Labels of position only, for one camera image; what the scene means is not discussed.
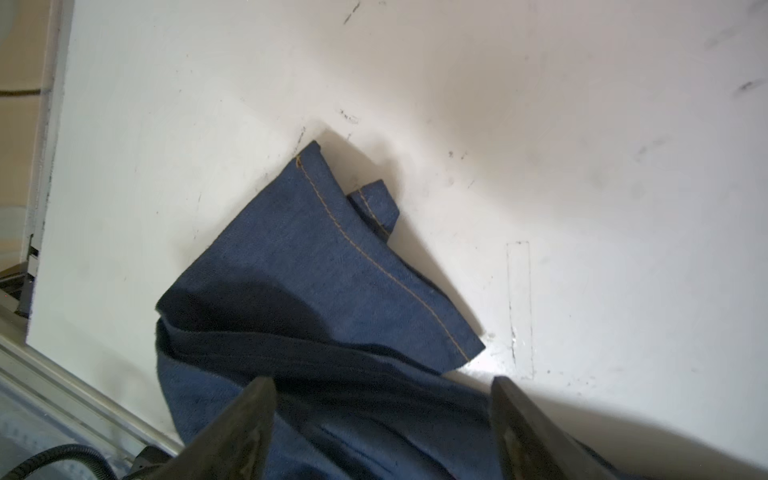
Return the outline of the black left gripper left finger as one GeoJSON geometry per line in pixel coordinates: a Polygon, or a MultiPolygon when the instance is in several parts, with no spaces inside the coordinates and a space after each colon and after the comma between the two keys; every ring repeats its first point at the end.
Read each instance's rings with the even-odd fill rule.
{"type": "Polygon", "coordinates": [[[273,432],[276,388],[258,377],[175,458],[129,479],[260,479],[273,432]]]}

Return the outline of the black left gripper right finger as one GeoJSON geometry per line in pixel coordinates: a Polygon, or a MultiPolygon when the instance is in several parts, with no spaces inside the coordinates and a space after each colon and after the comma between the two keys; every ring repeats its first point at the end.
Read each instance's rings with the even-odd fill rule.
{"type": "Polygon", "coordinates": [[[506,479],[616,477],[507,377],[493,379],[490,423],[506,479]]]}

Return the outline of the dark blue denim trousers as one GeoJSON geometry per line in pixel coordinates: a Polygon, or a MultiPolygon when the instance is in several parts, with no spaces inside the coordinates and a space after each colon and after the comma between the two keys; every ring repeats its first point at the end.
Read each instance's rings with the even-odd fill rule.
{"type": "Polygon", "coordinates": [[[447,373],[483,343],[388,246],[382,181],[345,193],[308,144],[157,303],[157,372],[190,444],[275,383],[270,479],[498,479],[489,397],[447,373]]]}

